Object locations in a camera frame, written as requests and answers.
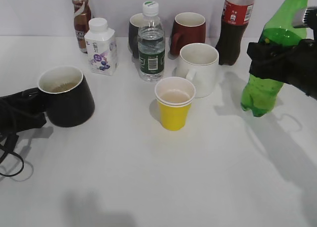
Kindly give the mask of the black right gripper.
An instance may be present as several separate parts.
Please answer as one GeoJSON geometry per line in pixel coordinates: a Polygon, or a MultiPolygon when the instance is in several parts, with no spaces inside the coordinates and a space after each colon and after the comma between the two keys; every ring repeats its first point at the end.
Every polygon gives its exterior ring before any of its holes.
{"type": "Polygon", "coordinates": [[[317,42],[302,39],[295,46],[250,42],[247,54],[252,60],[249,73],[257,78],[290,84],[307,96],[317,98],[317,42]]]}

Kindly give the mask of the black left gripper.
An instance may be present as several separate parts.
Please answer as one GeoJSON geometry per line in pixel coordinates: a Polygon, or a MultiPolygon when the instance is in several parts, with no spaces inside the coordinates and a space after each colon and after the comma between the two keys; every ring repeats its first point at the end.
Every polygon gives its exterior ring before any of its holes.
{"type": "Polygon", "coordinates": [[[41,128],[46,124],[45,104],[38,88],[0,98],[0,133],[41,128]]]}

